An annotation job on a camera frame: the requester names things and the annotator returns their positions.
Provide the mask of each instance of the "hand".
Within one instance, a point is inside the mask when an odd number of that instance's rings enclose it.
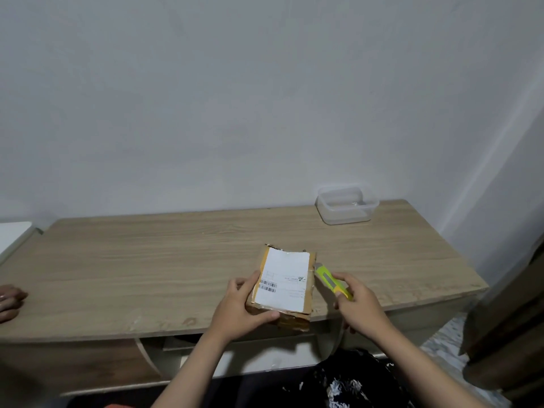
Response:
[[[351,331],[355,330],[376,341],[380,335],[393,328],[376,295],[364,283],[351,274],[333,273],[332,275],[336,279],[345,281],[349,292],[353,295],[353,301],[349,301],[339,292],[335,304]]]
[[[13,285],[0,286],[0,324],[19,315],[19,308],[27,296],[28,293]]]
[[[225,345],[256,327],[272,322],[280,317],[278,311],[266,311],[259,315],[251,315],[245,310],[245,301],[259,279],[259,271],[249,278],[236,278],[228,281],[225,297],[212,317],[207,333],[221,340]]]

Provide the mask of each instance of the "clear plastic container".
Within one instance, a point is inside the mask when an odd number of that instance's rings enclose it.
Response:
[[[316,206],[327,225],[370,220],[380,201],[366,185],[321,188]]]

